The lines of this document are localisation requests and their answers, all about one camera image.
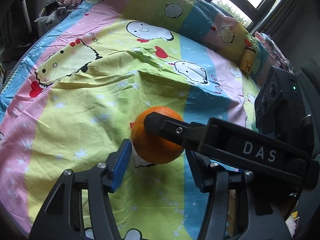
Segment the red heart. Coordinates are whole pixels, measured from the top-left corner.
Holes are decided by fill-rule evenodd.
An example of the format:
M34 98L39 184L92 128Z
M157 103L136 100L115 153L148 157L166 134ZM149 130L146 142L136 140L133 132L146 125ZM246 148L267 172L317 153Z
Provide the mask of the red heart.
M251 47L251 43L250 43L250 41L249 41L248 39L245 39L244 42L245 42L249 47Z
M37 81L33 81L31 83L31 91L29 93L29 96L32 98L37 97L41 92L43 91L43 88L41 88Z
M161 49L160 47L156 46L156 55L159 58L167 58L169 57L168 54L166 54L166 52Z
M145 43L145 42L148 42L148 41L150 41L150 40L137 39L137 41L140 41L141 43Z

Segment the bed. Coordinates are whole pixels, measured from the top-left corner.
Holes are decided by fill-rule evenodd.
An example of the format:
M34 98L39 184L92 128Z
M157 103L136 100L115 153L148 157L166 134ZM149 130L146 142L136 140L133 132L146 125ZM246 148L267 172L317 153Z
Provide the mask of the bed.
M248 46L250 75L238 68ZM0 94L2 205L28 235L60 174L105 160L151 106L256 130L254 100L272 65L257 39L203 0L84 0L21 58ZM137 228L176 240L196 239L207 198L182 154L152 167L131 159L110 201L122 237Z

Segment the blue gripper pad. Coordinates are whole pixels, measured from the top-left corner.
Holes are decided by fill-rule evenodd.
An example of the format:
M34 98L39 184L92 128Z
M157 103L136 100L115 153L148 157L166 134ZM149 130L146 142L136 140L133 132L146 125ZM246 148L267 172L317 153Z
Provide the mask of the blue gripper pad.
M114 193L120 186L127 169L130 156L132 152L132 145L129 139L124 139L117 152L111 153L106 160L109 171L111 171L111 185L110 192Z

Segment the pink stripe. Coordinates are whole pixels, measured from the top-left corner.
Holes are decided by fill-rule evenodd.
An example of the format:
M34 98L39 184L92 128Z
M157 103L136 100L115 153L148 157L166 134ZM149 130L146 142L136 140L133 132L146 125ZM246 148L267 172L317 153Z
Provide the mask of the pink stripe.
M24 177L24 170L31 161L28 145L34 140L38 119L45 108L51 90L48 88L36 98L29 96L31 83L36 81L34 70L49 56L75 41L76 38L81 38L87 45L92 43L93 35L89 32L97 34L103 28L113 24L125 10L128 1L104 0L103 3L94 5L85 12L84 14L88 15L84 15L74 26L59 33L57 39L42 53L33 66L32 74L22 84L7 108L0 125L0 131L4 134L4 139L0 143L2 153L0 155L0 201L27 233L32 227L28 215L28 192ZM48 35L53 35L57 31L59 29L55 28Z
M229 68L236 68L236 65L225 59L218 53L207 49L207 53L215 65L216 79L220 88L231 98L231 104L228 109L228 119L230 122L244 126L247 114L243 107L244 95L240 78L236 78Z
M37 120L42 114L48 96L49 90L35 98L32 103L25 101L26 108L15 116L14 123L0 144L0 201L26 232L30 232L32 224L28 215L28 192L24 171L31 160L29 146L34 140Z

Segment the wall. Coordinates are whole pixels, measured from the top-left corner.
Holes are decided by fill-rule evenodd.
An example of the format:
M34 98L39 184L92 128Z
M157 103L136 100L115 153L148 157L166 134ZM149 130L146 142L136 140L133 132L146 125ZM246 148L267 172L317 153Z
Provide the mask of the wall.
M309 59L314 59L320 66L320 19L308 2L304 10L286 26L285 37L277 42L279 49L287 57L295 70Z

